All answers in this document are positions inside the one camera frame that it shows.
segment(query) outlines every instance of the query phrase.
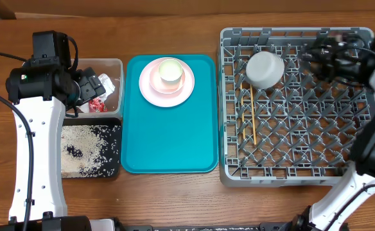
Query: wooden stick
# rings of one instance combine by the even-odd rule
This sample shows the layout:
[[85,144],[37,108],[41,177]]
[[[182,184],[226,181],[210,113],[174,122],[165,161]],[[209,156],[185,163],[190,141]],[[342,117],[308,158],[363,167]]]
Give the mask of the wooden stick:
[[[240,83],[240,91],[243,89],[242,84]],[[243,124],[245,122],[245,112],[241,115],[241,123]],[[243,132],[241,133],[243,136],[243,140],[246,139],[246,132],[245,129],[243,129]]]
[[254,124],[254,106],[253,106],[253,86],[250,84],[250,102],[252,103],[252,127],[253,127],[253,144],[256,145],[256,128]]

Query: dish rack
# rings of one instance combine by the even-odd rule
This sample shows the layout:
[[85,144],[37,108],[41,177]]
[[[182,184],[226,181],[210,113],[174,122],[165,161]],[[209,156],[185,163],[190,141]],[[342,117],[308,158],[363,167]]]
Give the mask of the dish rack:
[[[230,187],[335,185],[356,133],[371,119],[365,89],[318,81],[299,62],[302,46],[340,32],[369,42],[368,28],[225,28],[218,53],[220,180]],[[247,60],[269,51],[284,60],[270,89],[244,80]]]

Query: white cup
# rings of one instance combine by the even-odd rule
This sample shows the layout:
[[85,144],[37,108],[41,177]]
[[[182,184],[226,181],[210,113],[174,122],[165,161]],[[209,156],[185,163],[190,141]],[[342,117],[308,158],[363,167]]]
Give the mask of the white cup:
[[182,64],[175,59],[168,58],[159,64],[159,75],[164,83],[168,85],[176,85],[182,77]]
[[245,80],[257,89],[273,87],[282,77],[284,63],[280,56],[261,51],[250,57]]

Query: wooden table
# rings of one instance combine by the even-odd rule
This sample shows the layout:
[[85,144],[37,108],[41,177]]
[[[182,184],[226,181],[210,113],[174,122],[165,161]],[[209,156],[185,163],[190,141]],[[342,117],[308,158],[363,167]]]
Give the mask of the wooden table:
[[[375,32],[375,12],[265,13],[200,17],[122,17],[0,21],[0,51],[28,58],[31,34],[56,30],[72,36],[80,58],[203,53],[216,62],[226,27],[365,26]],[[0,57],[0,95],[20,62]],[[0,103],[0,225],[7,222],[15,185],[16,136],[11,111]],[[126,225],[252,225],[290,221],[319,201],[329,187],[227,188],[218,167],[208,174],[131,175],[115,180],[64,180],[69,215],[117,216]],[[352,230],[375,230],[375,196],[350,218]]]

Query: blue tray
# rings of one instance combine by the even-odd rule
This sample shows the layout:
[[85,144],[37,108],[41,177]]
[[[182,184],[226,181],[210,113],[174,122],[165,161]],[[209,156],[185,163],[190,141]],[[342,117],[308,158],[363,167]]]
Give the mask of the blue tray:
[[[139,76],[151,61],[174,57],[193,71],[195,88],[180,105],[147,102]],[[142,55],[129,61],[123,109],[122,166],[130,173],[206,173],[218,163],[216,70],[206,55]]]

